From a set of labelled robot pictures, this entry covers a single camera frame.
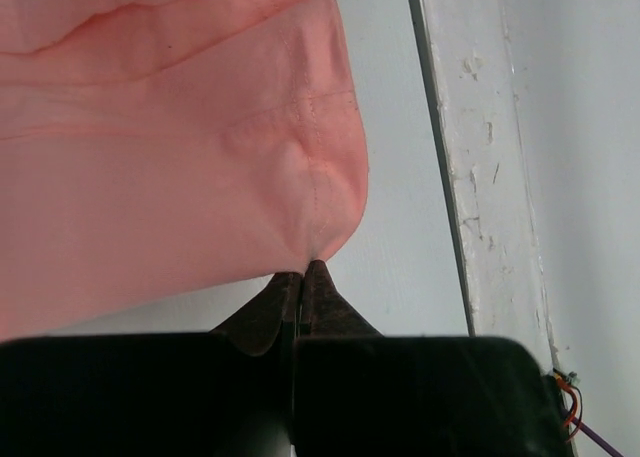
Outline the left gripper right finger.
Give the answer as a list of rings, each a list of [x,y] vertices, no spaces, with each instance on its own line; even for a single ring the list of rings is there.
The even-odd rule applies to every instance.
[[[565,456],[559,397],[520,343],[385,337],[322,261],[304,276],[293,346],[300,456]]]

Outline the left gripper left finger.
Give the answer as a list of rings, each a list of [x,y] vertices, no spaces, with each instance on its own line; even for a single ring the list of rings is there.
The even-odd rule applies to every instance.
[[[296,273],[208,332],[23,338],[1,347],[5,456],[286,456],[282,337]]]

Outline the pink t-shirt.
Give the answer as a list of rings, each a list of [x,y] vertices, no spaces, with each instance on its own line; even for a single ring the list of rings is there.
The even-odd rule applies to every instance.
[[[368,162],[337,0],[1,0],[1,336],[334,255]]]

